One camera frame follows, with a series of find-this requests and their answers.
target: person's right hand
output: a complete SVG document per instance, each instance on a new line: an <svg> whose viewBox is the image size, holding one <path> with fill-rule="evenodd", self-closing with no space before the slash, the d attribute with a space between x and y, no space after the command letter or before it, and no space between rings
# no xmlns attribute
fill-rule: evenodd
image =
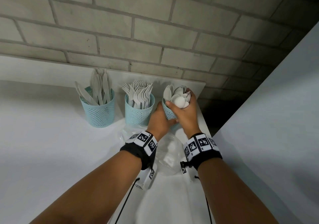
<svg viewBox="0 0 319 224"><path fill-rule="evenodd" d="M166 101L166 105L177 116L186 136L190 139L195 133L200 133L201 130L197 121L196 96L190 89L187 88L187 91L190 91L189 106L180 109L170 101Z"/></svg>

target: hand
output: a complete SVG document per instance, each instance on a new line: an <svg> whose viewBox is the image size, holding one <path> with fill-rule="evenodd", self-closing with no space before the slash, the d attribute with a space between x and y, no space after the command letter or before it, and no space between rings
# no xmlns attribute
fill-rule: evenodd
<svg viewBox="0 0 319 224"><path fill-rule="evenodd" d="M177 116L186 136L190 139L191 136L195 133L200 133L201 130L199 129L197 121L196 96L193 91L188 88L187 90L190 91L189 106L184 109L180 109L170 101L166 101L166 105Z"/></svg>
<svg viewBox="0 0 319 224"><path fill-rule="evenodd" d="M159 141L166 133L168 133L169 128L176 123L177 119L166 119L162 102L160 101L157 104L156 110L151 115L146 131L152 133L155 139Z"/></svg>

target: utensil holder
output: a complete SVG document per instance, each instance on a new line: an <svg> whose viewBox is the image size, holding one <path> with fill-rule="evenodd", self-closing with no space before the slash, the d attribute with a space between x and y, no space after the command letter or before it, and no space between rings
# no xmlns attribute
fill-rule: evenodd
<svg viewBox="0 0 319 224"><path fill-rule="evenodd" d="M92 96L91 87L86 87L85 90ZM89 105L85 99L80 97L83 109L85 111L87 122L94 127L103 128L111 125L114 121L115 93L111 89L111 102L105 105Z"/></svg>
<svg viewBox="0 0 319 224"><path fill-rule="evenodd" d="M150 107L144 110L135 109L128 104L128 96L125 95L125 122L126 124L138 124L138 125L148 125L150 121L151 112L155 103L155 98L150 95Z"/></svg>
<svg viewBox="0 0 319 224"><path fill-rule="evenodd" d="M162 99L162 106L163 106L163 109L164 109L165 116L166 116L167 120L177 118L177 116L172 112L172 110L165 105L164 99ZM175 125L172 125L171 126L171 130L174 130L178 126L179 126L179 123L176 123Z"/></svg>

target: person's left hand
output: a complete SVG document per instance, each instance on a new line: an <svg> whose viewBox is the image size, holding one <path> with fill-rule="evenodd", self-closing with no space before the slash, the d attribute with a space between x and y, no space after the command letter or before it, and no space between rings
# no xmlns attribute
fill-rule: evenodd
<svg viewBox="0 0 319 224"><path fill-rule="evenodd" d="M146 131L152 133L156 140L159 141L166 133L168 133L169 128L177 122L177 119L166 119L162 102L160 101L157 104L156 110L151 115Z"/></svg>

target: wristband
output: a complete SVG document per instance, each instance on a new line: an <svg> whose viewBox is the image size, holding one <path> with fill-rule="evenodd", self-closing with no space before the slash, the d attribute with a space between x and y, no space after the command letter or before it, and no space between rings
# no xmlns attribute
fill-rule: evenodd
<svg viewBox="0 0 319 224"><path fill-rule="evenodd" d="M121 147L120 151L125 150L139 157L142 161L142 170L145 170L148 167L153 169L156 148L157 141L155 137L149 132L142 131L126 140L125 145Z"/></svg>
<svg viewBox="0 0 319 224"><path fill-rule="evenodd" d="M183 166L194 166L197 170L200 164L211 158L221 158L221 153L213 139L207 137L204 133L194 134L184 145L184 153L187 163L181 162Z"/></svg>

